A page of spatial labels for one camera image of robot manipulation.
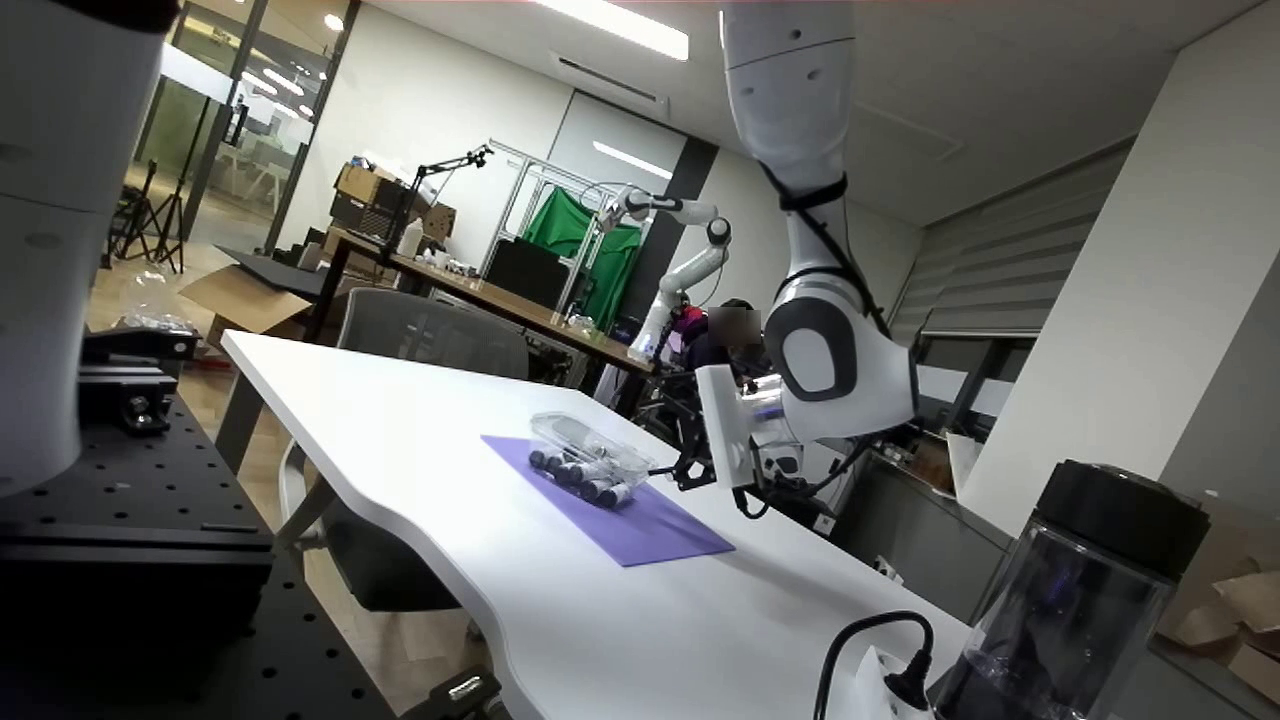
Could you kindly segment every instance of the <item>fluorescent light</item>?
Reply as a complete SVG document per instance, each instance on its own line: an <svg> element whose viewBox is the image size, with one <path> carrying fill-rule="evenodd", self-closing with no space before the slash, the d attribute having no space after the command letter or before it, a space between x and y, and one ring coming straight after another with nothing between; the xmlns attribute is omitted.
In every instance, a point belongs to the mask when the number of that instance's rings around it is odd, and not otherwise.
<svg viewBox="0 0 1280 720"><path fill-rule="evenodd" d="M296 80L288 80L288 76L282 76L282 72L272 72L272 69L265 69L265 76L270 76L272 83L288 88L294 97L310 97Z"/></svg>
<svg viewBox="0 0 1280 720"><path fill-rule="evenodd" d="M674 180L674 171L663 171L663 168L657 168L657 165L647 165L647 161L642 161L642 156L631 156L631 153L619 153L619 149L599 144L599 140L594 140L594 149L596 149L599 156L614 156L614 161L619 161L619 165L631 165L631 168L642 168L642 171L647 171L647 175L657 175L657 180Z"/></svg>
<svg viewBox="0 0 1280 720"><path fill-rule="evenodd" d="M294 117L294 121L300 121L288 105L272 105L282 117Z"/></svg>
<svg viewBox="0 0 1280 720"><path fill-rule="evenodd" d="M241 80L253 83L256 93L265 93L265 97L276 97L276 88L270 80L253 76L253 72L243 72Z"/></svg>
<svg viewBox="0 0 1280 720"><path fill-rule="evenodd" d="M687 59L687 30L674 27L674 23L659 23L654 15L642 15L642 13L630 13L619 2L610 2L610 0L538 0L560 15L572 15L579 23L594 23L610 37L619 37L619 38L631 38L642 49L654 49L659 55L674 55L674 59Z"/></svg>

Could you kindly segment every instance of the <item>lab equipment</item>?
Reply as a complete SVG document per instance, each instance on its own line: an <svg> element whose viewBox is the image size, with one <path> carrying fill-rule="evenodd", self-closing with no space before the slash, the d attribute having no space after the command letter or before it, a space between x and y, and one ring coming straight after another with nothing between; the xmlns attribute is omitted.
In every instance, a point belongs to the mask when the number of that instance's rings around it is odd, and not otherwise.
<svg viewBox="0 0 1280 720"><path fill-rule="evenodd" d="M908 422L917 370L845 249L851 9L732 2L720 43L736 130L788 213L788 276L764 318L779 382L740 396L729 369L696 369L717 479L743 505L748 488L776 479L825 483L800 477L810 442L856 456L863 438Z"/></svg>
<svg viewBox="0 0 1280 720"><path fill-rule="evenodd" d="M82 313L173 15L175 0L0 2L0 497L82 456Z"/></svg>
<svg viewBox="0 0 1280 720"><path fill-rule="evenodd" d="M938 685L938 715L1108 715L1203 530L1208 514L1151 479L1062 462L1004 592Z"/></svg>
<svg viewBox="0 0 1280 720"><path fill-rule="evenodd" d="M674 327L674 314L682 308L682 294L710 278L717 269L729 262L729 245L732 245L732 223L720 215L717 205L706 205L706 200L677 200L677 196L642 196L631 190L626 200L630 213L663 213L674 215L677 223L706 223L710 228L710 249L701 249L696 254L687 254L683 262L677 262L674 272L659 276L657 282L657 294L643 313L643 323L631 341L631 356L642 358L657 358L659 356L659 343Z"/></svg>

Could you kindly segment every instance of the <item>white table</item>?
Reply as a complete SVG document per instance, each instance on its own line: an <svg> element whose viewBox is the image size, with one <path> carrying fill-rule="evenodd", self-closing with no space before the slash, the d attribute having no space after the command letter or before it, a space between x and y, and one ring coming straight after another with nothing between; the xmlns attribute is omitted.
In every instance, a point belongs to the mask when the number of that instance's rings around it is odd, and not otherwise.
<svg viewBox="0 0 1280 720"><path fill-rule="evenodd" d="M743 519L724 488L657 479L736 552L619 568L479 438L568 411L674 462L594 396L243 332L224 347L337 497L410 540L471 612L520 720L804 720L830 639L887 609L931 620L931 673L965 642L960 620L776 512ZM920 626L869 639L905 659Z"/></svg>

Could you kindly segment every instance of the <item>computer monitor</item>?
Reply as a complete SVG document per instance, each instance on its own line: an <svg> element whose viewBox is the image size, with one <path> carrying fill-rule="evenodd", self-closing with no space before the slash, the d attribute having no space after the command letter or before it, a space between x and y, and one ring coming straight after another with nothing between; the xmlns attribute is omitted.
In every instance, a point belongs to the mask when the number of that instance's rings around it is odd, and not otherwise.
<svg viewBox="0 0 1280 720"><path fill-rule="evenodd" d="M520 245L520 239L501 239L494 259L487 259L487 272L486 272L487 282L501 282L515 294L528 294L546 308L556 308L560 299L560 286L568 278L568 269L538 249L538 245Z"/></svg>

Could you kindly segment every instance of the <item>purple mat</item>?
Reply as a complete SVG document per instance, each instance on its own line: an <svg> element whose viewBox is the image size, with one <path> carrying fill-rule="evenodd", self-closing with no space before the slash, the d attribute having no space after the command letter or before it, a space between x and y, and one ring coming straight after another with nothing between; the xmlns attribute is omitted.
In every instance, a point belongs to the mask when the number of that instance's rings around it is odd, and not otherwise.
<svg viewBox="0 0 1280 720"><path fill-rule="evenodd" d="M547 505L560 508L585 534L594 534L619 568L674 563L687 554L732 552L724 534L677 508L657 488L642 483L626 508L596 508L568 488L528 466L528 438L486 434Z"/></svg>

